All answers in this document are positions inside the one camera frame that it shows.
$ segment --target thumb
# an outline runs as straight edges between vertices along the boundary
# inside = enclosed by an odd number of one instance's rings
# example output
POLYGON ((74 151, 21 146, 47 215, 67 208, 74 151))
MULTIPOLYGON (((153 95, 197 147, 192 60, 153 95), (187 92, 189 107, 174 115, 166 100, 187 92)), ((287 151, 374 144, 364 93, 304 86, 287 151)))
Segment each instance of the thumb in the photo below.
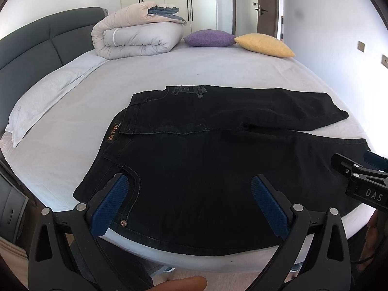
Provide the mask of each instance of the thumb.
POLYGON ((208 282, 204 277, 190 277, 166 281, 148 291, 203 291, 207 284, 208 282))

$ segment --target bed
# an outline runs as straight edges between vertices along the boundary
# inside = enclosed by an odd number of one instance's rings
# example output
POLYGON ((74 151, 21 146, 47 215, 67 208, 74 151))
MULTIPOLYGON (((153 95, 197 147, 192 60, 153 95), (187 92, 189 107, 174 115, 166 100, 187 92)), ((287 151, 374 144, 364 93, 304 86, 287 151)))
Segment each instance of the bed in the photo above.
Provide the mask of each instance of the bed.
MULTIPOLYGON (((347 106, 314 73, 291 58, 226 48, 191 47, 183 41, 169 53, 109 60, 67 93, 30 129, 14 149, 4 132, 18 99, 48 73, 93 49, 90 32, 105 16, 100 8, 47 16, 0 40, 0 148, 14 174, 53 211, 78 203, 73 192, 91 167, 112 118, 133 94, 166 86, 209 84, 245 88, 285 88, 326 92, 342 110, 347 106)), ((351 114, 346 120, 309 133, 332 138, 365 138, 351 114)), ((361 204, 343 217, 347 237, 357 233, 374 209, 361 204)), ((225 256, 182 255, 130 241, 111 229, 104 239, 143 258, 172 267, 213 272, 261 271, 276 250, 225 256)), ((303 261, 312 236, 297 262, 303 261)))

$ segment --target bed sheet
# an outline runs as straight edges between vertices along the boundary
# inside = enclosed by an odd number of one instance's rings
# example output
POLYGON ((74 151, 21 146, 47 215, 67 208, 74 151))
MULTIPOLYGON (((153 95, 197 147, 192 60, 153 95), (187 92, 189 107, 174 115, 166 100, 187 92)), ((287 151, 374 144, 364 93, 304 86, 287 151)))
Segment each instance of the bed sheet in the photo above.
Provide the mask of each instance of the bed sheet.
MULTIPOLYGON (((70 210, 78 203, 73 198, 73 192, 91 167, 107 127, 113 117, 128 106, 132 95, 178 85, 280 87, 294 91, 326 92, 340 109, 349 112, 332 89, 295 59, 269 57, 238 45, 202 48, 181 42, 169 53, 106 62, 54 105, 17 148, 13 149, 8 132, 1 138, 0 148, 16 176, 44 205, 53 211, 70 210)), ((349 115, 346 120, 309 133, 333 138, 367 139, 358 121, 352 113, 349 115)), ((373 211, 373 208, 362 204, 345 216, 347 236, 351 237, 363 227, 373 211)), ((259 271, 276 250, 275 247, 241 255, 205 257, 204 261, 203 257, 148 248, 110 229, 105 238, 152 261, 218 272, 259 271)), ((298 260, 304 259, 308 246, 309 238, 298 260)))

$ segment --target metal rivet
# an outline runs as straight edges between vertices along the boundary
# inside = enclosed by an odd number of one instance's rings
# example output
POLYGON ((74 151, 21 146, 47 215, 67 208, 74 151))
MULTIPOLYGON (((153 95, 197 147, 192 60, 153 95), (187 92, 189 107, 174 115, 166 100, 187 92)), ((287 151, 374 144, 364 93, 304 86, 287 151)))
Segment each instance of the metal rivet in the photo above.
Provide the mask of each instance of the metal rivet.
POLYGON ((84 204, 84 203, 77 204, 78 211, 84 211, 85 209, 86 209, 86 204, 84 204))
POLYGON ((336 208, 330 208, 330 213, 332 215, 337 215, 338 214, 338 210, 336 208))
POLYGON ((42 210, 42 215, 48 215, 49 212, 50 212, 50 209, 49 209, 49 208, 44 208, 44 209, 42 210))
POLYGON ((294 204, 294 210, 300 212, 303 210, 303 206, 301 204, 296 203, 294 204))

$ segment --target headboard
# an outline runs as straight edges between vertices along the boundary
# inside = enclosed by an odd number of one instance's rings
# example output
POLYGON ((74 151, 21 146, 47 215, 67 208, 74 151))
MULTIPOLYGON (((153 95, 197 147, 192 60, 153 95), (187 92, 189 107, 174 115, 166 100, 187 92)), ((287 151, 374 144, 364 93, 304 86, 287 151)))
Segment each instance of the headboard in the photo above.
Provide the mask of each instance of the headboard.
POLYGON ((12 108, 32 85, 93 49, 90 33, 107 12, 72 9, 43 17, 0 40, 0 134, 12 108))

